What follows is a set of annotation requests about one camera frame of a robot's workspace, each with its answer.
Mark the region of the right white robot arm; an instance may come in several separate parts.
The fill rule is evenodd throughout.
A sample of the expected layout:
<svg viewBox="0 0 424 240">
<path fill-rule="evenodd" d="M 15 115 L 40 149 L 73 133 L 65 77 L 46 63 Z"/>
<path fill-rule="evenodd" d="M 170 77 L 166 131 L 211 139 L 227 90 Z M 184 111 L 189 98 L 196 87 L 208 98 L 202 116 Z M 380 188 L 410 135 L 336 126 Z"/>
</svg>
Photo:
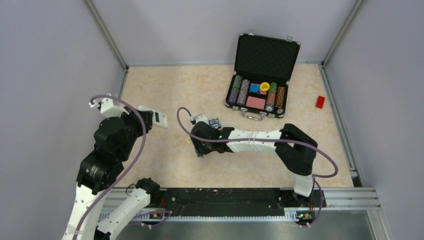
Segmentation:
<svg viewBox="0 0 424 240">
<path fill-rule="evenodd" d="M 191 130 L 191 140 L 197 156 L 211 152 L 239 153 L 259 152 L 274 154 L 293 173 L 293 200 L 299 206 L 307 206 L 314 198 L 313 162 L 316 151 L 305 143 L 318 147 L 318 143 L 291 123 L 273 131 L 246 131 L 234 127 L 215 129 L 205 122 L 196 123 Z"/>
</svg>

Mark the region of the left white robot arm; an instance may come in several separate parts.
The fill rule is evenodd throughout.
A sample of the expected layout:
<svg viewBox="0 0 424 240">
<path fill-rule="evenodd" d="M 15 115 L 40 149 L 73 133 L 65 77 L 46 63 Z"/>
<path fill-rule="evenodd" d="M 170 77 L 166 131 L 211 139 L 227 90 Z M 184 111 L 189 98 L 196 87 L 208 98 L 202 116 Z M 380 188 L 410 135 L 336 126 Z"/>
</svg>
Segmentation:
<svg viewBox="0 0 424 240">
<path fill-rule="evenodd" d="M 76 179 L 75 200 L 64 240 L 114 240 L 140 210 L 160 202 L 160 185 L 150 178 L 140 179 L 135 192 L 116 208 L 110 220 L 99 222 L 110 187 L 124 170 L 136 140 L 159 124 L 152 110 L 124 111 L 106 117 L 94 132 L 94 149 L 81 164 Z"/>
</svg>

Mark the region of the white remote control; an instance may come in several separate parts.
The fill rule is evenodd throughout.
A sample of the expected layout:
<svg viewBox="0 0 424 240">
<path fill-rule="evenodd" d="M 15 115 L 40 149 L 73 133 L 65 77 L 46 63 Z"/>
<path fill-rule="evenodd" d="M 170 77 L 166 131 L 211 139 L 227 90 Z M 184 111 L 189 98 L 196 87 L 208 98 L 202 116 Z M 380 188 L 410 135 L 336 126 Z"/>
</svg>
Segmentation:
<svg viewBox="0 0 424 240">
<path fill-rule="evenodd" d="M 152 124 L 162 128 L 168 128 L 169 126 L 168 117 L 163 112 L 154 110 L 152 108 L 149 108 L 143 105 L 139 105 L 136 109 L 142 112 L 152 112 L 152 117 L 151 117 Z"/>
</svg>

